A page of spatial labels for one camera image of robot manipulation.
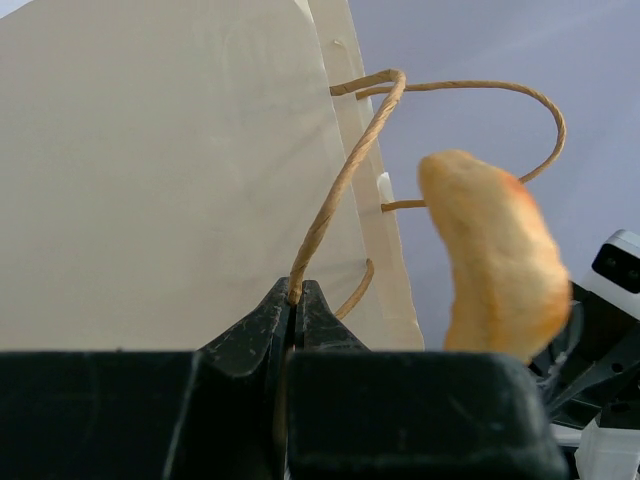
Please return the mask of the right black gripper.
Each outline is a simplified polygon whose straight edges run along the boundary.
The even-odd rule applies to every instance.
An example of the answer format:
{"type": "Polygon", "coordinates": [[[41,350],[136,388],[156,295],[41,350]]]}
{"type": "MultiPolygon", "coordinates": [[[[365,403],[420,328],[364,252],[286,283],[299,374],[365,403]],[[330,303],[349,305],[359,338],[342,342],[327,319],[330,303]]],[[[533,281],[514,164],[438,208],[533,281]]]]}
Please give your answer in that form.
{"type": "Polygon", "coordinates": [[[575,284],[570,320],[530,365],[551,421],[639,416],[639,320],[575,284]]]}

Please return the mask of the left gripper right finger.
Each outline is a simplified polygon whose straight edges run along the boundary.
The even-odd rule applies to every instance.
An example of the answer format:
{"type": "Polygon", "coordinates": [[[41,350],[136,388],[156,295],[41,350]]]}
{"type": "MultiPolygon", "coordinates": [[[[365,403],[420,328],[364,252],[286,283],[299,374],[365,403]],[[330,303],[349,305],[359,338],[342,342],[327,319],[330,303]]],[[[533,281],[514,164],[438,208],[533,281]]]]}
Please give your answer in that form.
{"type": "Polygon", "coordinates": [[[528,369],[500,354],[370,351],[315,281],[286,367],[295,479],[566,479],[528,369]]]}

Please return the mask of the curved croissant bread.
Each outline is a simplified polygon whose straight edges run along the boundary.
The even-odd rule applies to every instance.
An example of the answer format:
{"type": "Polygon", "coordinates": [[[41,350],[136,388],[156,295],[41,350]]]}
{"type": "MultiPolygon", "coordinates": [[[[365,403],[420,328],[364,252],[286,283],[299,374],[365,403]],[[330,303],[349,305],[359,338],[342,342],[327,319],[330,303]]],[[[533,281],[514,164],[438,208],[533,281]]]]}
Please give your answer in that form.
{"type": "Polygon", "coordinates": [[[535,199],[512,174],[462,150],[424,157],[417,177],[451,264],[445,349],[530,364],[566,326],[572,302],[569,272],[535,199]]]}

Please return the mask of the beige paper bag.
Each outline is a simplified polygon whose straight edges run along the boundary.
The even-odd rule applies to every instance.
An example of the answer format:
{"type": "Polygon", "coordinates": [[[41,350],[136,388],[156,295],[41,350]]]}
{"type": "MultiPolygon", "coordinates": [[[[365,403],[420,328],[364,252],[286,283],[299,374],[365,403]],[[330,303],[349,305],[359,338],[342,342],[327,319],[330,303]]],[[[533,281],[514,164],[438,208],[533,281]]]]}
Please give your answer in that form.
{"type": "Polygon", "coordinates": [[[400,80],[346,1],[1,5],[1,348],[190,350],[286,277],[400,80]]]}

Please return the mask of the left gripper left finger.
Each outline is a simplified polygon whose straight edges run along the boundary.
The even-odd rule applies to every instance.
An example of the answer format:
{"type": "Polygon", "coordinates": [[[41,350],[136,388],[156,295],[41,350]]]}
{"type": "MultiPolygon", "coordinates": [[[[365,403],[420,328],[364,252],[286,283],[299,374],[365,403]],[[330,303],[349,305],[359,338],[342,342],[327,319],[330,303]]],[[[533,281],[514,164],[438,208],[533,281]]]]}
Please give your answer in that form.
{"type": "Polygon", "coordinates": [[[286,279],[197,350],[1,356],[5,479],[280,479],[286,279]]]}

